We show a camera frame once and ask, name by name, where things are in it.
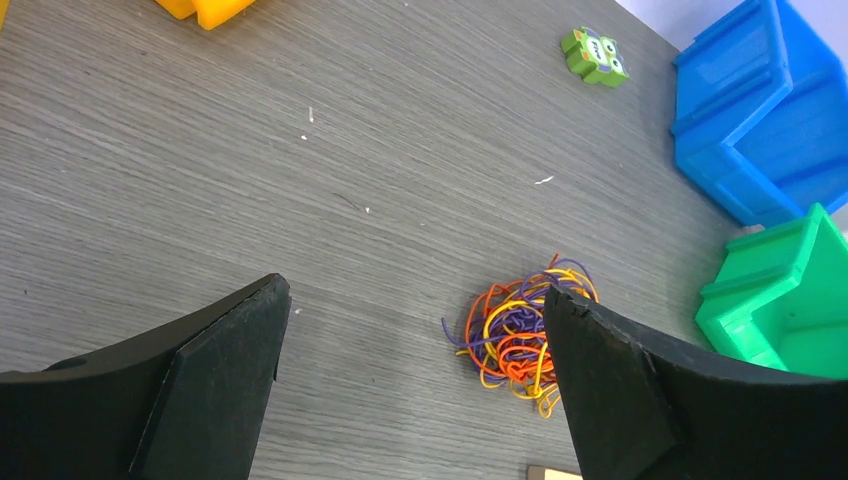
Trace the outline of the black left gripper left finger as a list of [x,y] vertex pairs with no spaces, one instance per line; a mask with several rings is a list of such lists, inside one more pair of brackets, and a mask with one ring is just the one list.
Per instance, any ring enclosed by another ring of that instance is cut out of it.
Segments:
[[290,311],[279,274],[36,372],[1,376],[5,479],[245,479]]

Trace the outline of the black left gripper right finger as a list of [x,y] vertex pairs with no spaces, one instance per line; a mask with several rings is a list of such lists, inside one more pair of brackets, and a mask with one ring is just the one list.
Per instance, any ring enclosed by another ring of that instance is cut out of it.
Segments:
[[571,290],[544,323],[587,479],[843,479],[847,384],[738,361]]

